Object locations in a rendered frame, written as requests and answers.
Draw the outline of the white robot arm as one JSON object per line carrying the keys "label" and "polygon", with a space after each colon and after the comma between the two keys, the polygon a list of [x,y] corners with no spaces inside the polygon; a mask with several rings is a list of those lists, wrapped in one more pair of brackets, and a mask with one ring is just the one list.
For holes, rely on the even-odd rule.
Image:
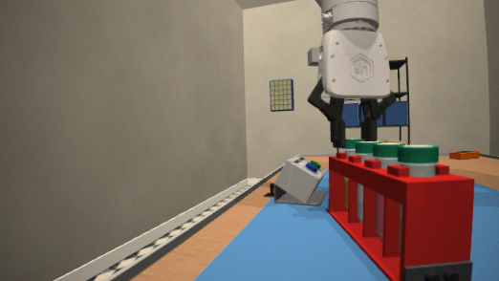
{"label": "white robot arm", "polygon": [[[315,0],[321,7],[323,35],[340,26],[368,24],[379,28],[378,0]],[[319,48],[308,51],[308,66],[318,66]]]}

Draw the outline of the green screw cap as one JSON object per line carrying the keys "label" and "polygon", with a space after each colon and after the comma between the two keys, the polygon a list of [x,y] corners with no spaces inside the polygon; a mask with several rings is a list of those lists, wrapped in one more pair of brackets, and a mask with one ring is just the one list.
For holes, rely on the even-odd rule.
{"label": "green screw cap", "polygon": [[439,162],[439,146],[400,145],[398,146],[398,162],[437,163]]}
{"label": "green screw cap", "polygon": [[356,153],[373,154],[373,143],[382,143],[382,141],[358,141],[358,142],[356,142]]}
{"label": "green screw cap", "polygon": [[363,139],[346,139],[346,146],[343,149],[356,149],[356,142],[366,141]]}
{"label": "green screw cap", "polygon": [[397,158],[398,146],[405,143],[373,143],[373,157]]}

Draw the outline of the grey button housing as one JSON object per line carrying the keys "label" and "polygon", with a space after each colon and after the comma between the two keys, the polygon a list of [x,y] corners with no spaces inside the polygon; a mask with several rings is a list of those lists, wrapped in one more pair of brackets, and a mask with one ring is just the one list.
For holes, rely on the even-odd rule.
{"label": "grey button housing", "polygon": [[274,184],[270,184],[271,193],[264,196],[274,197],[277,204],[320,206],[327,191],[316,188],[326,172],[319,163],[298,155],[285,162]]}

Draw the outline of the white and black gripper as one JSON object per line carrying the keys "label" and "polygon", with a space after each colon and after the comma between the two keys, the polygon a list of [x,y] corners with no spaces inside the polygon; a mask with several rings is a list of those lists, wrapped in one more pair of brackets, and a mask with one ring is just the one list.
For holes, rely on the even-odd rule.
{"label": "white and black gripper", "polygon": [[[377,141],[377,120],[397,101],[391,92],[386,46],[381,32],[374,26],[349,24],[323,35],[317,84],[308,102],[330,122],[334,148],[346,146],[345,121],[342,120],[344,102],[361,103],[364,116],[361,138]],[[378,103],[376,98],[382,101]]]}

